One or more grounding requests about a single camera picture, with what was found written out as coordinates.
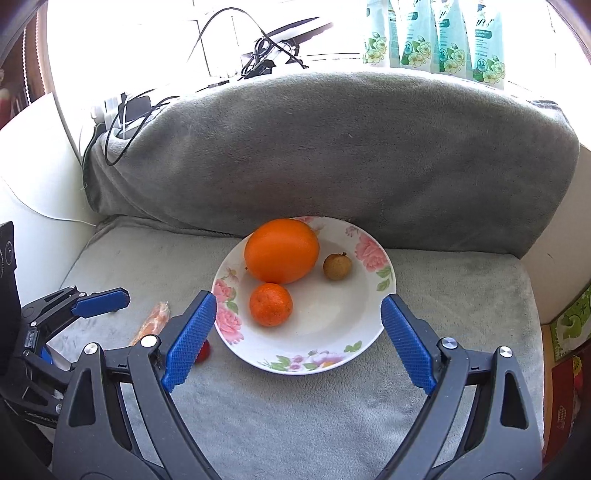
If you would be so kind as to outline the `peeled pomelo segment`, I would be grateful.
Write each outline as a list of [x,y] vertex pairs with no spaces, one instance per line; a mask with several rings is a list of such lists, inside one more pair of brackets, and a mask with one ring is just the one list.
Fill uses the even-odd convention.
[[133,346],[147,335],[159,335],[170,319],[170,309],[167,302],[158,302],[148,317],[144,320],[139,330],[130,341]]

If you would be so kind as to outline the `large red tomato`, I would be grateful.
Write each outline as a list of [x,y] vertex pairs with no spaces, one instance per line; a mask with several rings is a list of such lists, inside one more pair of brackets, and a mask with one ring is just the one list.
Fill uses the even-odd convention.
[[209,355],[211,354],[211,345],[209,344],[208,340],[204,341],[204,344],[201,346],[197,358],[195,358],[194,363],[200,364],[208,359]]

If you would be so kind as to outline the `small mandarin orange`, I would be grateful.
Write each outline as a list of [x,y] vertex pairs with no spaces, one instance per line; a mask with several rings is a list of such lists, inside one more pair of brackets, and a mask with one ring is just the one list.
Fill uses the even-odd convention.
[[293,313],[294,303],[290,292],[279,284],[264,283],[252,291],[249,312],[252,319],[263,327],[280,326]]

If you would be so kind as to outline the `brown longan fruit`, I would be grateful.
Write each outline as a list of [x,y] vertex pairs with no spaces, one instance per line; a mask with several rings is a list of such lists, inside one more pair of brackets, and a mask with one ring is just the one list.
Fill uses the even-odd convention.
[[325,277],[329,280],[341,281],[349,275],[352,265],[352,260],[349,259],[346,252],[335,253],[325,258],[324,264],[322,264],[322,271],[324,271]]

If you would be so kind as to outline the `colourful box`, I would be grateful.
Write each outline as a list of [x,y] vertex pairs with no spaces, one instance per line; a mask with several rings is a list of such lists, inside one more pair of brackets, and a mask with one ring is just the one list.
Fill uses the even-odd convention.
[[580,412],[590,405],[590,290],[585,289],[542,327],[544,447],[550,463],[566,445]]

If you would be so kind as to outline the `grey seat cushion cover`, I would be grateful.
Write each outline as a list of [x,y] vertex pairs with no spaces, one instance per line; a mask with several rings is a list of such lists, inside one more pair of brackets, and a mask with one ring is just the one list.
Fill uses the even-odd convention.
[[[122,287],[130,305],[79,320],[52,341],[69,360],[97,342],[127,345],[161,301],[181,313],[211,286],[235,239],[199,237],[121,222],[97,234],[65,284],[85,292]],[[393,250],[404,301],[440,335],[464,347],[511,347],[536,410],[543,407],[541,326],[523,264],[513,256]],[[239,360],[226,340],[238,321],[223,314],[211,357],[173,391],[198,446],[225,479],[372,479],[404,439],[425,400],[387,335],[338,365],[341,348],[311,347],[270,357],[264,371]]]

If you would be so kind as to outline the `white floral plate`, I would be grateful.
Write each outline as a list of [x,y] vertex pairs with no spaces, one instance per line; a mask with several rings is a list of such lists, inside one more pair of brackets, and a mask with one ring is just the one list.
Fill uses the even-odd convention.
[[365,352],[384,330],[382,300],[397,291],[393,263],[372,235],[331,217],[301,220],[317,234],[322,259],[346,252],[353,268],[344,280],[332,281],[318,263],[287,285],[294,310],[286,323],[266,328],[252,319],[249,297],[259,281],[246,270],[245,241],[228,252],[211,286],[215,329],[229,350],[263,371],[291,376],[335,369]]

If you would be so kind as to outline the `white power strip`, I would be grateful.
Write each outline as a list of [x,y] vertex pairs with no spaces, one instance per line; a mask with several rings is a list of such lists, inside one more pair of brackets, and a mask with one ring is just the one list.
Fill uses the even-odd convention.
[[141,121],[151,115],[149,92],[135,97],[125,93],[103,100],[92,114],[96,126],[103,127],[119,139],[128,140],[138,130]]

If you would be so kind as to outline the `large orange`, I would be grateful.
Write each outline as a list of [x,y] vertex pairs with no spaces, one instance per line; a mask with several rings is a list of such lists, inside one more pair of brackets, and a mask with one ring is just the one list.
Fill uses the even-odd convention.
[[259,281],[290,284],[307,276],[320,255],[311,227],[296,219],[276,219],[258,227],[243,249],[246,270]]

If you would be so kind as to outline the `grey back cushion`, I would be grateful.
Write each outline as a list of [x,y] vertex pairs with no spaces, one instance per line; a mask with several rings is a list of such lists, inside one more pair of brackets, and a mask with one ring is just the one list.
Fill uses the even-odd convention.
[[385,247],[523,256],[574,174],[560,108],[407,71],[266,76],[101,137],[91,208],[242,237],[274,218],[337,217]]

